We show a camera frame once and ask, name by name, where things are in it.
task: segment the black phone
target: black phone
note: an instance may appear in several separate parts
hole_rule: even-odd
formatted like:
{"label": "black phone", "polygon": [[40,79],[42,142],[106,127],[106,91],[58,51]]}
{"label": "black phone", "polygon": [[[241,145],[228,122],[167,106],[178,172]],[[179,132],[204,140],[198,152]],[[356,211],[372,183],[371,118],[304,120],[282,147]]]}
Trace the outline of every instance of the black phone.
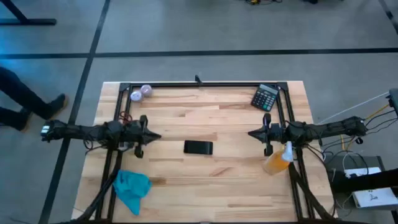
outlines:
{"label": "black phone", "polygon": [[209,141],[185,140],[184,153],[213,155],[213,143]]}

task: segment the gray floor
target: gray floor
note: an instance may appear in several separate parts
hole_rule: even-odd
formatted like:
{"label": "gray floor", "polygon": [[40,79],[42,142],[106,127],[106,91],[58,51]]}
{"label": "gray floor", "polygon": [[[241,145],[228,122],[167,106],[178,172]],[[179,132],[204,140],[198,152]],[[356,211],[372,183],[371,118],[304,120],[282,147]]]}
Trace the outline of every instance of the gray floor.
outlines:
{"label": "gray floor", "polygon": [[[0,27],[0,54],[88,53],[104,0],[14,0],[29,17],[54,17],[55,27]],[[398,16],[398,4],[386,1]],[[0,5],[0,16],[11,15]],[[348,49],[398,47],[398,35],[378,1],[299,0],[250,6],[239,0],[111,0],[97,52],[164,50]],[[303,80],[315,122],[398,87],[398,53],[95,58],[76,123],[90,125],[105,81]],[[0,60],[45,101],[59,93],[71,99],[58,117],[67,121],[85,58]],[[366,116],[382,98],[342,114]],[[0,106],[19,105],[0,95]],[[0,222],[37,223],[60,141],[41,142],[42,121],[28,132],[0,128]],[[364,138],[352,150],[380,155],[396,168],[397,125]],[[50,223],[72,213],[84,161],[72,141]],[[342,217],[346,211],[339,211]],[[388,212],[354,210],[347,220],[392,223]]]}

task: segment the wooden table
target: wooden table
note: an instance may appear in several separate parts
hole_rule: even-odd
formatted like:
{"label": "wooden table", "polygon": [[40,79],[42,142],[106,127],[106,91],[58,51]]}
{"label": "wooden table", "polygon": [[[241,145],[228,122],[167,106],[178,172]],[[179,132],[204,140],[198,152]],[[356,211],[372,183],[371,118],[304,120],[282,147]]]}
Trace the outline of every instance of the wooden table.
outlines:
{"label": "wooden table", "polygon": [[[312,123],[303,82],[288,85],[295,119]],[[95,124],[113,120],[118,90],[118,82],[103,84]],[[261,127],[264,115],[250,105],[255,90],[155,88],[152,98],[132,103],[129,113],[133,118],[146,114],[148,128],[162,139],[144,147],[143,159],[136,158],[133,151],[124,153],[121,168],[147,175],[153,188],[141,200],[139,216],[117,199],[113,222],[296,221],[289,172],[265,173],[261,167],[265,145],[247,134]],[[284,97],[282,103],[287,114]],[[278,123],[276,106],[271,115],[272,122]],[[184,154],[186,139],[213,141],[213,156]],[[277,142],[272,144],[274,150],[280,148]],[[308,150],[303,156],[311,191],[331,210],[333,197],[323,165]],[[79,216],[99,191],[105,157],[102,149],[87,155],[72,218]],[[306,212],[303,197],[301,201]],[[107,203],[106,198],[103,217]]]}

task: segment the person's leg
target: person's leg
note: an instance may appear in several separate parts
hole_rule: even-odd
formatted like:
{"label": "person's leg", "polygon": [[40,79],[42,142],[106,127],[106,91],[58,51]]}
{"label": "person's leg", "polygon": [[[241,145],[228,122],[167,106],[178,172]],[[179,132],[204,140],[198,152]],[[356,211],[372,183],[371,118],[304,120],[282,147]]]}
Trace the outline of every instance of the person's leg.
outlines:
{"label": "person's leg", "polygon": [[0,123],[13,127],[18,131],[23,131],[27,127],[27,122],[31,114],[32,112],[25,109],[22,109],[20,112],[15,112],[0,107]]}
{"label": "person's leg", "polygon": [[63,109],[67,102],[66,96],[61,94],[51,103],[44,103],[40,97],[19,80],[14,72],[2,67],[0,67],[0,90],[43,119],[50,119]]}

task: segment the teal towel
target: teal towel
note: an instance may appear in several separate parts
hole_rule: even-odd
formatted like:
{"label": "teal towel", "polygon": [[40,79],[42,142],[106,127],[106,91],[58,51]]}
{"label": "teal towel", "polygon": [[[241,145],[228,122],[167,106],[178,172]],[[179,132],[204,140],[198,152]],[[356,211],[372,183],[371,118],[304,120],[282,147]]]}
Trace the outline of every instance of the teal towel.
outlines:
{"label": "teal towel", "polygon": [[144,174],[119,170],[113,186],[120,200],[133,214],[139,215],[140,199],[148,194],[152,183]]}

